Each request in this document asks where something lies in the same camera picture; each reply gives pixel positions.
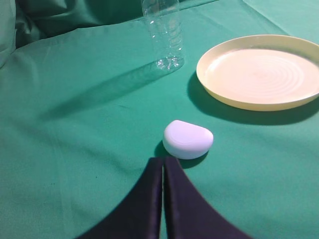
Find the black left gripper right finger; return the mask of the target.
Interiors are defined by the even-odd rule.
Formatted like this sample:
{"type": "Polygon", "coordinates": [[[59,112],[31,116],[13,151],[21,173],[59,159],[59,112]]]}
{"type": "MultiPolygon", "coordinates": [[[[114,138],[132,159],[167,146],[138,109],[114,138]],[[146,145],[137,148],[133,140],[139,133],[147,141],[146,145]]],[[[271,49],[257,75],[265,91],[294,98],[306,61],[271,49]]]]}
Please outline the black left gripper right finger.
{"type": "Polygon", "coordinates": [[[173,157],[164,160],[164,213],[169,239],[250,238],[208,204],[173,157]]]}

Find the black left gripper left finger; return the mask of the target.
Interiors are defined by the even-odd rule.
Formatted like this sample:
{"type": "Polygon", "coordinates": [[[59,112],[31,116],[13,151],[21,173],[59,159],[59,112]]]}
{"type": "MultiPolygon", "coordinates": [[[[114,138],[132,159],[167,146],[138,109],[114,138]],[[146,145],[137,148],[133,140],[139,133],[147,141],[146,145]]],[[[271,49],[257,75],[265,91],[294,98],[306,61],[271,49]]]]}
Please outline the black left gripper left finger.
{"type": "Polygon", "coordinates": [[[151,158],[140,178],[103,220],[80,239],[158,239],[162,207],[162,158],[151,158]]]}

